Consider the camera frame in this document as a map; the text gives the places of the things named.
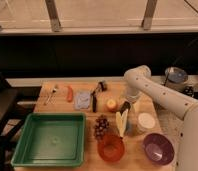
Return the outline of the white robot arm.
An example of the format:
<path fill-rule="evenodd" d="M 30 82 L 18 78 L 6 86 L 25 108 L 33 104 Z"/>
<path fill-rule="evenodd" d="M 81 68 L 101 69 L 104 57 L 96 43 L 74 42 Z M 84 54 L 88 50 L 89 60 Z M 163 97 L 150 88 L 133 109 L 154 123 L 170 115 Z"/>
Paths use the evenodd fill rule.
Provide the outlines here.
<path fill-rule="evenodd" d="M 198 171 L 198 100 L 152 81 L 146 65 L 127 70 L 124 81 L 128 97 L 142 92 L 183 121 L 176 171 Z"/>

